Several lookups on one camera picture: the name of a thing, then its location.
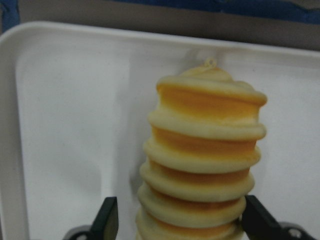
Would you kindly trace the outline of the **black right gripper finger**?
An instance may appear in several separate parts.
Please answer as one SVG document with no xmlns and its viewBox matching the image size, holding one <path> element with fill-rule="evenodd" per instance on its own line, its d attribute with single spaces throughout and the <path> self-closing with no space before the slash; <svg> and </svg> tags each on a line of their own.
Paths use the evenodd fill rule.
<svg viewBox="0 0 320 240">
<path fill-rule="evenodd" d="M 254 195 L 246 195 L 241 226 L 249 240 L 287 240 L 284 229 Z"/>
</svg>

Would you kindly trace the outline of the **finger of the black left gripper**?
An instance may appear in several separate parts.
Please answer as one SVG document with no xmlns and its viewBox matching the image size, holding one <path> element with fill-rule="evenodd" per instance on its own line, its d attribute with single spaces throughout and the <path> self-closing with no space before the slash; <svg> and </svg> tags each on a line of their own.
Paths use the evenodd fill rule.
<svg viewBox="0 0 320 240">
<path fill-rule="evenodd" d="M 106 197 L 90 228 L 91 240 L 115 240 L 119 230 L 117 197 Z"/>
</svg>

